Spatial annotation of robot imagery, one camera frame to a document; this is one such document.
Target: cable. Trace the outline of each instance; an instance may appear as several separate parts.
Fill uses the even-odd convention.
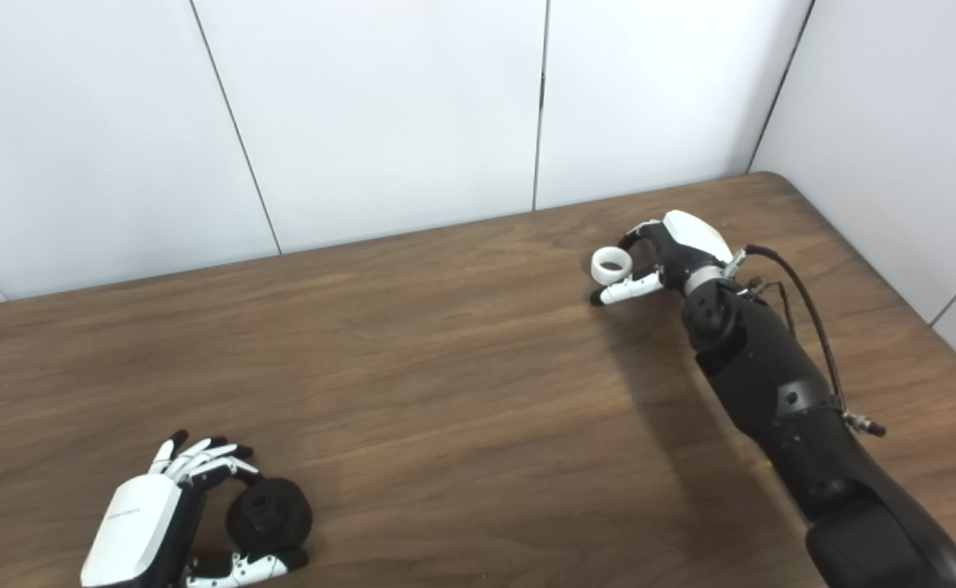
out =
[[[779,287],[779,298],[783,301],[783,313],[786,315],[786,327],[789,328],[790,335],[796,337],[798,330],[796,330],[794,326],[794,313],[790,312],[790,297],[786,294],[786,284],[782,282],[765,283],[764,286],[761,286],[761,289],[757,290],[754,294],[762,296],[762,294],[768,291],[769,287]]]
[[[775,263],[779,264],[779,267],[786,271],[790,279],[794,281],[794,286],[798,287],[798,292],[801,293],[803,302],[805,302],[805,306],[807,307],[807,313],[811,315],[811,323],[815,325],[818,342],[822,345],[822,354],[825,356],[825,367],[829,371],[829,380],[833,383],[833,392],[840,401],[841,412],[847,413],[847,401],[844,399],[843,387],[840,386],[840,372],[837,371],[837,362],[833,358],[833,350],[829,347],[829,338],[825,335],[825,327],[822,327],[822,319],[818,316],[818,309],[815,308],[815,302],[812,301],[811,294],[807,293],[807,288],[805,284],[803,284],[801,276],[798,276],[798,272],[794,270],[794,267],[773,249],[761,247],[760,245],[747,245],[746,253],[749,253],[751,256],[767,257],[769,260],[775,261]]]

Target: robotic arm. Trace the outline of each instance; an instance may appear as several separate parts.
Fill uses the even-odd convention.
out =
[[[657,264],[605,279],[598,268],[648,241]],[[851,413],[818,313],[779,254],[749,245],[734,256],[709,224],[672,211],[627,232],[619,248],[594,254],[604,287],[593,305],[657,290],[683,295],[682,321],[699,368],[739,431],[775,466],[807,521],[807,552],[831,588],[956,588],[956,544],[873,461],[855,432],[884,436],[880,424]],[[832,384],[758,292],[735,280],[750,254],[779,263],[802,294],[824,346]]]
[[[115,491],[82,566],[83,588],[231,588],[282,576],[307,564],[301,545],[311,514],[290,480],[265,478],[245,459],[253,450],[202,439],[179,455],[176,431],[146,474]],[[247,485],[232,503],[227,529],[239,551],[189,557],[206,492],[228,478]]]

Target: black forearm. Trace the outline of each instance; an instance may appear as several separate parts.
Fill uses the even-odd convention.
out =
[[[761,447],[809,521],[822,576],[838,588],[886,585],[895,573],[956,583],[956,545],[855,439],[779,317],[738,290],[698,287],[684,323],[732,423]]]

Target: cable connector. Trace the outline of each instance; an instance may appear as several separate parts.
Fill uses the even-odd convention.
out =
[[[735,257],[732,257],[731,261],[728,261],[728,264],[724,266],[724,278],[735,278],[736,273],[739,273],[739,267],[743,264],[743,261],[746,261],[746,250],[740,249],[736,251]]]
[[[887,434],[887,427],[881,425],[869,418],[865,414],[858,414],[854,412],[845,412],[844,413],[844,423],[847,423],[848,427],[855,429],[857,433],[866,433],[876,438],[883,438]]]

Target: wooden table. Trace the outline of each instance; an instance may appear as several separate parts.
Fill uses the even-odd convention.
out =
[[[590,253],[671,208],[796,265],[848,402],[891,429],[866,446],[956,539],[955,354],[753,175],[0,305],[0,586],[77,586],[111,492],[180,427],[313,502],[313,565],[269,588],[819,585],[679,299],[587,305]]]

